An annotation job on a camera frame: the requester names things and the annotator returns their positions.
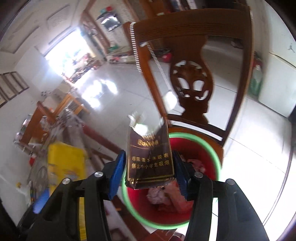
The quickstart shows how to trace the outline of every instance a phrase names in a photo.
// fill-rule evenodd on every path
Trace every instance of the silver screw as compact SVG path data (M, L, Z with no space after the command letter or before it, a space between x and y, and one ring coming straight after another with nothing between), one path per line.
M102 177L104 174L102 172L95 172L94 176L95 177Z
M70 182L70 178L64 178L62 183L63 184L68 184Z
M235 184L235 181L233 179L227 179L226 182L228 185L231 185L231 186Z
M197 177L197 178L202 178L203 177L203 174L201 172L195 172L194 175Z

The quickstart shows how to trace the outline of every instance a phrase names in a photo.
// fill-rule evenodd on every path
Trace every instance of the wooden chair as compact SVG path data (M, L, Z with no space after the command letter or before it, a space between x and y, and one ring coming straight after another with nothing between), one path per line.
M239 4L239 9L196 9L158 16L134 24L135 40L139 62L156 106L162 117L171 121L187 123L209 131L216 136L189 128L171 125L169 132L187 132L206 140L218 154L222 163L223 145L232 129L246 93L253 61L252 20L248 6ZM208 123L205 113L213 92L213 77L205 63L201 49L208 35L242 39L243 64L237 96L226 129ZM147 55L140 43L163 38L166 47L173 54L170 64L170 81L178 95L180 105L185 109L182 115L167 114L162 97L150 70ZM178 78L183 78L189 89L182 88ZM194 90L194 82L204 82L202 90Z

